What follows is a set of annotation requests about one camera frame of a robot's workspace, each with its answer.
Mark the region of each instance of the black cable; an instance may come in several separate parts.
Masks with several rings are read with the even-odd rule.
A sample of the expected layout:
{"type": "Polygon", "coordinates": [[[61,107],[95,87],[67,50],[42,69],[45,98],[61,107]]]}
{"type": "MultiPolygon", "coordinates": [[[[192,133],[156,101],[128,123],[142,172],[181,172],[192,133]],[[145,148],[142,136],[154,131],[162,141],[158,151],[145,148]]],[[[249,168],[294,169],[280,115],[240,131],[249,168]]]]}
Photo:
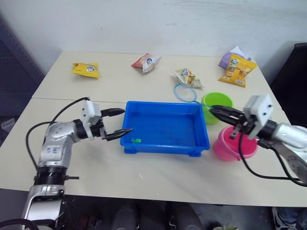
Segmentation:
{"type": "Polygon", "coordinates": [[[276,154],[276,156],[277,156],[277,158],[278,158],[280,164],[282,165],[283,171],[284,171],[284,173],[287,175],[287,177],[289,178],[289,180],[292,181],[293,183],[299,185],[299,186],[307,187],[307,184],[297,181],[296,178],[293,178],[293,177],[290,175],[290,173],[289,173],[287,167],[285,166],[285,164],[284,164],[282,158],[280,157],[278,151],[277,151],[274,147],[270,147],[270,149],[273,150],[273,151],[275,152],[275,154],[276,154]]]}
{"type": "Polygon", "coordinates": [[[80,102],[80,101],[83,101],[83,100],[86,100],[86,101],[89,101],[90,99],[88,97],[82,97],[82,98],[79,98],[78,100],[68,104],[67,106],[65,106],[63,109],[61,109],[61,111],[58,112],[58,114],[51,120],[52,122],[54,122],[60,115],[61,113],[63,113],[66,109],[68,109],[69,107],[71,107],[72,105],[80,102]]]}
{"type": "Polygon", "coordinates": [[[68,212],[69,215],[69,219],[70,219],[70,223],[68,226],[68,230],[75,230],[76,229],[76,225],[78,224],[78,220],[79,220],[79,214],[78,214],[78,210],[77,207],[67,198],[63,197],[63,200],[65,202],[65,208],[68,212]]]}
{"type": "Polygon", "coordinates": [[[26,148],[27,148],[27,151],[28,151],[28,153],[29,153],[29,156],[30,156],[30,158],[31,158],[31,161],[32,161],[32,163],[33,163],[33,165],[34,165],[34,167],[35,167],[36,170],[37,170],[37,164],[36,164],[36,162],[35,162],[35,160],[34,160],[34,157],[33,157],[32,153],[31,153],[31,150],[30,150],[30,147],[29,147],[29,135],[30,135],[30,133],[32,132],[33,129],[35,129],[35,128],[39,127],[39,126],[45,125],[45,124],[52,124],[52,123],[54,123],[54,121],[46,121],[46,122],[38,123],[38,124],[36,124],[35,126],[31,127],[31,128],[28,130],[27,134],[25,135],[25,146],[26,146],[26,148]]]}
{"type": "MultiPolygon", "coordinates": [[[[245,165],[245,167],[254,175],[254,176],[257,176],[257,177],[260,177],[260,178],[263,178],[263,179],[272,179],[272,180],[291,180],[290,178],[288,177],[280,177],[280,176],[264,176],[264,175],[261,175],[261,174],[258,174],[256,172],[254,172],[250,167],[249,165],[247,164],[245,158],[244,158],[244,155],[243,155],[243,152],[242,152],[242,141],[243,141],[243,136],[245,134],[245,131],[242,131],[241,134],[240,134],[240,139],[239,139],[239,154],[240,154],[240,157],[245,165]]],[[[277,150],[274,151],[276,153],[276,156],[278,159],[280,159],[281,161],[283,161],[281,159],[281,157],[279,156],[279,153],[277,152],[277,150]]]]}
{"type": "Polygon", "coordinates": [[[30,230],[39,230],[37,225],[28,219],[10,219],[3,222],[0,222],[0,228],[10,225],[25,225],[26,228],[30,230]]]}
{"type": "Polygon", "coordinates": [[[66,209],[66,213],[67,213],[67,217],[68,217],[68,227],[67,227],[67,229],[70,230],[71,226],[72,226],[71,212],[69,210],[67,200],[66,199],[63,199],[63,200],[64,200],[64,205],[65,205],[65,209],[66,209]]]}

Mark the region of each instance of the blue plastic tray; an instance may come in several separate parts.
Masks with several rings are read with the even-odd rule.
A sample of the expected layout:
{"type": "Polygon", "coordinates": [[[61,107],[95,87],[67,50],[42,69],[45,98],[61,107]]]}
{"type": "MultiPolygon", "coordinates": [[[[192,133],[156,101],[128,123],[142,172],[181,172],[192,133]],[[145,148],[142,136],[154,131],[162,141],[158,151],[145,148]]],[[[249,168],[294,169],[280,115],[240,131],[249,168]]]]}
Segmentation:
{"type": "Polygon", "coordinates": [[[128,102],[120,144],[125,153],[158,152],[200,157],[210,149],[202,107],[193,103],[128,102]],[[131,140],[140,138],[141,143],[131,140]]]}

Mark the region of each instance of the table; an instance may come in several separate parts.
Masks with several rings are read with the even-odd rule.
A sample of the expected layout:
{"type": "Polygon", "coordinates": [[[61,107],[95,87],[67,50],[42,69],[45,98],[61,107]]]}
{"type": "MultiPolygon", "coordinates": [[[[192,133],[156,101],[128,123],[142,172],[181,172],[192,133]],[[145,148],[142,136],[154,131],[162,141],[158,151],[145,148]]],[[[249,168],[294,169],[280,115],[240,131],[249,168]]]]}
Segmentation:
{"type": "Polygon", "coordinates": [[[247,86],[218,81],[225,70],[218,66],[220,57],[163,56],[151,72],[131,67],[141,55],[93,52],[62,52],[46,75],[33,98],[76,100],[88,96],[93,101],[179,102],[173,93],[176,81],[173,71],[190,68],[200,78],[203,90],[196,90],[198,101],[208,92],[224,92],[238,108],[244,107],[251,95],[269,94],[276,108],[281,108],[260,69],[246,77],[247,86]],[[72,74],[72,63],[97,62],[102,78],[72,74]]]}
{"type": "MultiPolygon", "coordinates": [[[[27,191],[33,185],[35,169],[26,152],[27,130],[49,121],[70,100],[33,98],[0,148],[0,187],[27,191]]],[[[97,102],[101,109],[125,108],[125,103],[97,102]]],[[[58,120],[71,121],[81,116],[81,104],[66,110],[58,120]]],[[[275,109],[272,119],[288,122],[284,112],[275,109]]],[[[123,115],[104,118],[107,132],[121,128],[123,115]]],[[[227,124],[208,126],[211,145],[227,124]]],[[[46,126],[30,136],[30,148],[36,158],[46,126]]],[[[258,173],[284,176],[274,153],[259,150],[248,159],[258,173]]],[[[265,180],[250,174],[242,162],[223,162],[212,150],[201,158],[162,153],[125,154],[119,140],[99,138],[82,140],[73,145],[68,169],[80,180],[65,183],[66,194],[171,200],[209,204],[306,207],[306,189],[289,181],[265,180]]]]}

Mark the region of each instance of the chip bag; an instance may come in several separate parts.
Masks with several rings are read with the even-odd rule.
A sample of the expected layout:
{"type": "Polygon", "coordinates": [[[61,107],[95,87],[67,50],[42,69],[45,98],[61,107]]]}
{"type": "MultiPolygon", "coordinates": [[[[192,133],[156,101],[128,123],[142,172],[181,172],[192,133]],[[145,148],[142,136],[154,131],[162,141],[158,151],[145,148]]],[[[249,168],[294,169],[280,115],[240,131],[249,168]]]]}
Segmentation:
{"type": "Polygon", "coordinates": [[[192,88],[202,88],[203,85],[201,81],[196,77],[195,74],[191,72],[190,69],[177,69],[174,71],[174,74],[177,77],[177,80],[180,84],[188,85],[192,88]]]}
{"type": "Polygon", "coordinates": [[[248,75],[256,66],[256,63],[248,61],[236,54],[232,54],[226,72],[219,81],[245,87],[246,75],[248,75]]]}
{"type": "Polygon", "coordinates": [[[144,56],[140,57],[139,60],[134,62],[131,66],[143,69],[143,73],[147,73],[151,71],[156,64],[159,63],[160,59],[161,59],[160,56],[155,56],[147,53],[144,56]]]}
{"type": "Polygon", "coordinates": [[[240,50],[240,48],[239,48],[238,46],[236,46],[235,48],[233,48],[232,50],[230,50],[228,53],[226,53],[226,54],[222,57],[219,66],[222,67],[223,69],[227,69],[227,66],[228,66],[228,63],[229,63],[229,60],[230,60],[230,57],[231,57],[232,54],[236,54],[236,55],[238,55],[238,56],[240,56],[240,57],[243,57],[244,59],[249,60],[249,61],[251,60],[251,58],[249,57],[250,54],[244,54],[244,53],[240,50]]]}
{"type": "Polygon", "coordinates": [[[91,78],[99,78],[100,75],[97,71],[98,64],[97,63],[91,63],[91,64],[84,64],[84,63],[73,63],[72,64],[73,70],[72,73],[77,73],[86,77],[91,78]]]}

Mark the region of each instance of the green toy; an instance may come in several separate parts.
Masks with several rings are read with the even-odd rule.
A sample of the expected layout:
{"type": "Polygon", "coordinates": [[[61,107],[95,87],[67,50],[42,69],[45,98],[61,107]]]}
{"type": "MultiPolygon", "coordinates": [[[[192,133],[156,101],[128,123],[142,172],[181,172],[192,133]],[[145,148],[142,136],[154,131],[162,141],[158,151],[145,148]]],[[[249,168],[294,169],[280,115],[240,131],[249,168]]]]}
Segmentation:
{"type": "Polygon", "coordinates": [[[140,138],[132,138],[131,139],[131,142],[133,143],[133,144],[140,144],[141,142],[142,142],[142,140],[140,139],[140,138]]]}

